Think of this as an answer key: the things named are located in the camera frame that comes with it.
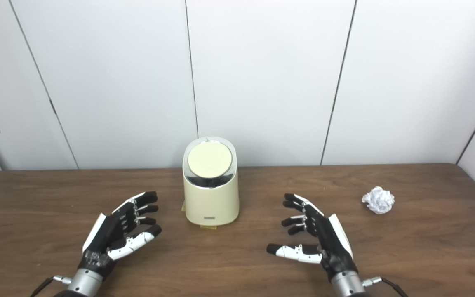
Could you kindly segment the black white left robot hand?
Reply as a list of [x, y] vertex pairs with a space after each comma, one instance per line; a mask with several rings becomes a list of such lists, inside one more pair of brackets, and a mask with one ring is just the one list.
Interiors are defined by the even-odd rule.
[[145, 216], [158, 211], [155, 191], [128, 198], [111, 214], [99, 214], [82, 247], [78, 269], [94, 272], [103, 280], [117, 261], [151, 242], [162, 232], [156, 220]]

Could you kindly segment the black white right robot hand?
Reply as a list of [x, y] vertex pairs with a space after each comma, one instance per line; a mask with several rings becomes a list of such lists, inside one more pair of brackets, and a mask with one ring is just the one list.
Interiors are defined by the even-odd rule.
[[315, 245], [269, 244], [266, 251], [277, 257], [298, 262], [320, 264], [328, 279], [338, 274], [358, 272], [349, 241], [335, 214], [325, 216], [311, 201], [293, 193], [284, 194], [283, 206], [296, 209], [300, 215], [284, 219], [281, 224], [288, 227], [289, 235], [306, 232], [318, 239]]

